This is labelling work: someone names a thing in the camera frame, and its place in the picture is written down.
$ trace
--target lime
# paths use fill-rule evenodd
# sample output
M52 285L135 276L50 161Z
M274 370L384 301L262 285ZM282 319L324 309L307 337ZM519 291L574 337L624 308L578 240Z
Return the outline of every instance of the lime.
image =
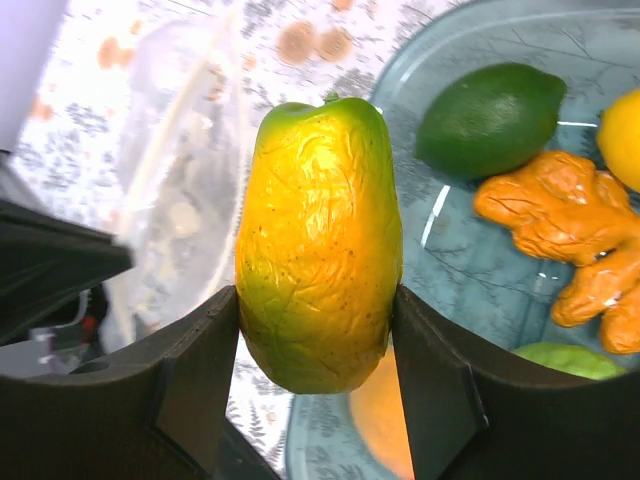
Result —
M471 72L428 108L415 156L461 180L521 167L551 139L566 91L562 79L529 65L503 63Z
M592 380L604 380L626 371L608 357L578 345L533 343L513 353L547 368Z

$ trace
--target lemon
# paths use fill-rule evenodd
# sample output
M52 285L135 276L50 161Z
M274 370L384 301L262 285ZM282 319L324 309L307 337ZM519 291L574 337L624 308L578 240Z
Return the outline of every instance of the lemon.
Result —
M605 110L596 141L611 173L640 192L640 88Z

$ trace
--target plastic bag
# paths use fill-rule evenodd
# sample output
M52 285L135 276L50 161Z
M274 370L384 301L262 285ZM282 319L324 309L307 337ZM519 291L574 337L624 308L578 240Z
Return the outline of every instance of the plastic bag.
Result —
M235 14L173 22L140 42L117 165L127 196L115 231L136 266L107 284L108 352L233 283L250 166Z

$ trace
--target floral tablecloth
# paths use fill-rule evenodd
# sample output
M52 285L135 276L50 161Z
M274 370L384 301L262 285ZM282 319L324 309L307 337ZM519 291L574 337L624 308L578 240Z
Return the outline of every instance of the floral tablecloth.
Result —
M69 0L11 167L52 215L109 231L123 196L115 167L136 42L171 20L234 0ZM251 123L285 100L367 97L394 52L462 0L244 0ZM238 348L228 418L283 476L291 395Z

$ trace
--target wrinkled fruit skin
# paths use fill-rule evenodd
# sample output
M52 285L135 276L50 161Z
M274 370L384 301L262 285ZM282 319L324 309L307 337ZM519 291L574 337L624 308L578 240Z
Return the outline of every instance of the wrinkled fruit skin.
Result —
M391 142L373 106L287 103L265 117L235 260L241 330L274 383L362 385L386 351L402 276Z

